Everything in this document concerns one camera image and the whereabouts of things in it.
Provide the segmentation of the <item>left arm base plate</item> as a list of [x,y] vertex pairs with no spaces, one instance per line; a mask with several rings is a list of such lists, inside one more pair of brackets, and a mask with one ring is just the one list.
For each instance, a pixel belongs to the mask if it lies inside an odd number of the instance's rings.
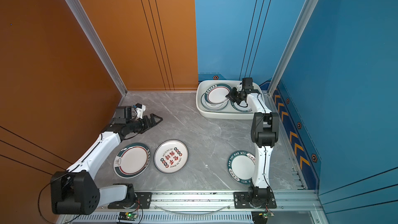
[[108,209],[132,209],[135,210],[138,207],[142,209],[149,209],[151,200],[152,200],[152,192],[136,192],[136,198],[134,203],[128,202],[113,202],[110,203],[107,208]]

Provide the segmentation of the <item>white plastic bin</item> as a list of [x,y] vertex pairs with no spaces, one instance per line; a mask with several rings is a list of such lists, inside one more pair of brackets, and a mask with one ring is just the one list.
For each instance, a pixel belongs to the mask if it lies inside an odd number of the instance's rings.
[[201,82],[197,88],[197,99],[196,99],[196,105],[197,109],[199,110],[200,114],[206,118],[214,118],[214,119],[232,119],[232,120],[251,120],[254,117],[255,113],[261,113],[261,114],[269,114],[271,110],[266,106],[265,101],[264,101],[264,95],[261,92],[261,89],[259,85],[253,82],[253,86],[255,89],[259,90],[260,93],[252,93],[249,94],[247,97],[246,103],[249,105],[249,107],[252,109],[252,112],[249,113],[241,113],[236,111],[232,106],[231,106],[231,101],[228,99],[228,105],[225,109],[219,112],[209,112],[205,110],[202,105],[201,105],[201,97],[205,93],[205,91],[213,85],[216,84],[227,84],[231,88],[237,87],[238,89],[240,88],[240,84],[242,81],[238,80],[205,80]]

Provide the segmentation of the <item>cloud pattern white plate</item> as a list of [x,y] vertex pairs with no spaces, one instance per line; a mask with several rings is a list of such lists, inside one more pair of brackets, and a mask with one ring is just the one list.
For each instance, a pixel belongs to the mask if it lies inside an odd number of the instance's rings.
[[221,104],[211,104],[206,101],[205,94],[203,94],[201,97],[201,105],[205,110],[207,110],[209,112],[219,112],[227,107],[228,102],[225,101]]

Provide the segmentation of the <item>red character plate front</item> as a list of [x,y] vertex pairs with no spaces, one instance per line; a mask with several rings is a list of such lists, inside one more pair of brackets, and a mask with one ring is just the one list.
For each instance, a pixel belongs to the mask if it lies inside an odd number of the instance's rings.
[[187,164],[189,150],[179,140],[163,142],[154,153],[155,167],[162,173],[172,174],[180,171]]

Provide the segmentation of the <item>large green rim plate front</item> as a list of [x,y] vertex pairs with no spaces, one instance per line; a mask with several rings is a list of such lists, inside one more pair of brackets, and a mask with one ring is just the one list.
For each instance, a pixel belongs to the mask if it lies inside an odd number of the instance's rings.
[[205,101],[212,105],[222,104],[228,101],[227,95],[232,88],[227,84],[216,84],[210,86],[204,93]]

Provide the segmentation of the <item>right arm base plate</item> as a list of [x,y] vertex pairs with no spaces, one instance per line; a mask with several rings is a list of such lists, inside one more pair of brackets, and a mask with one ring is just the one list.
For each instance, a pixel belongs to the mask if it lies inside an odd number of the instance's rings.
[[276,209],[277,203],[274,194],[271,192],[267,198],[249,199],[248,192],[235,192],[234,206],[238,209],[257,208],[257,209]]

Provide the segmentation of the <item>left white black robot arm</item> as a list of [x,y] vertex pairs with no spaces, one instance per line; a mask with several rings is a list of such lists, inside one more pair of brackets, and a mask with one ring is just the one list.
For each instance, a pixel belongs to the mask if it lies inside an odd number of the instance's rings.
[[117,107],[114,118],[84,155],[67,170],[53,174],[50,192],[54,214],[90,215],[104,205],[136,205],[137,196],[132,184],[98,188],[94,179],[109,154],[127,135],[143,134],[162,122],[158,115],[145,116],[145,109],[141,104]]

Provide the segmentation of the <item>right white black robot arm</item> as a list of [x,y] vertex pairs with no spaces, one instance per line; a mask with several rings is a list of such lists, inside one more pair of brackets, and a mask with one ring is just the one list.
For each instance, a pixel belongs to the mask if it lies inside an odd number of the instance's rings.
[[227,98],[234,103],[246,102],[254,117],[251,140],[256,146],[255,169],[248,188],[248,202],[254,208],[276,208],[274,192],[269,183],[271,155],[279,136],[278,114],[266,106],[260,90],[253,86],[253,79],[243,78],[239,86],[232,88]]

